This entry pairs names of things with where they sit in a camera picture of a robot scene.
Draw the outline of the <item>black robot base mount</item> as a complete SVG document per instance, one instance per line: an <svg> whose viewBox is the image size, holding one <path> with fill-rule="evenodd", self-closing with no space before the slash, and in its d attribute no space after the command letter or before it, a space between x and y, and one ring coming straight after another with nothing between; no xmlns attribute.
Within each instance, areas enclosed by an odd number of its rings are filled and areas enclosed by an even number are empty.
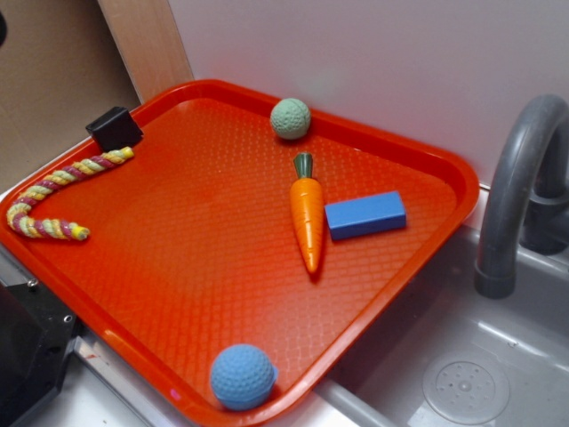
<svg viewBox="0 0 569 427"><path fill-rule="evenodd" d="M80 321L37 279L1 286L1 424L19 426L62 389Z"/></svg>

